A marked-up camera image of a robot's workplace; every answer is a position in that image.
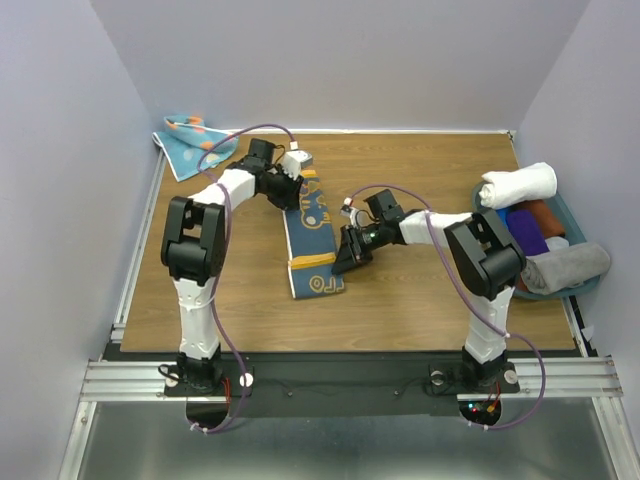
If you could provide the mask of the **yellow and blue cartoon towel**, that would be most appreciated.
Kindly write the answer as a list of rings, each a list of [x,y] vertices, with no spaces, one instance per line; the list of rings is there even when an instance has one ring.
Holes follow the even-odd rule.
[[[288,278],[295,300],[345,290],[343,276],[332,273],[337,247],[320,178],[314,169],[305,169],[301,175],[299,209],[283,213]]]

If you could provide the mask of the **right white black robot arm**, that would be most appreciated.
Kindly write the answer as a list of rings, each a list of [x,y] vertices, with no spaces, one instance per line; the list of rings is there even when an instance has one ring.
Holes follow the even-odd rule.
[[[507,317],[525,256],[498,214],[439,214],[430,208],[403,208],[389,189],[365,199],[367,210],[348,197],[340,213],[349,223],[341,240],[334,274],[360,268],[387,245],[431,245],[441,255],[454,288],[470,311],[469,331],[459,367],[463,384],[482,390],[506,366]]]

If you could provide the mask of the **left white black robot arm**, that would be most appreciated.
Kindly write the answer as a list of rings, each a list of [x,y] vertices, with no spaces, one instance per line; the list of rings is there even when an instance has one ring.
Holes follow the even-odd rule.
[[[278,162],[273,160],[274,150],[274,144],[252,139],[247,155],[229,164],[217,181],[169,202],[161,262],[177,292],[181,323],[176,365],[160,369],[170,388],[204,396],[226,384],[213,306],[233,210],[258,194],[282,211],[297,210],[302,170],[313,163],[313,156],[296,143]]]

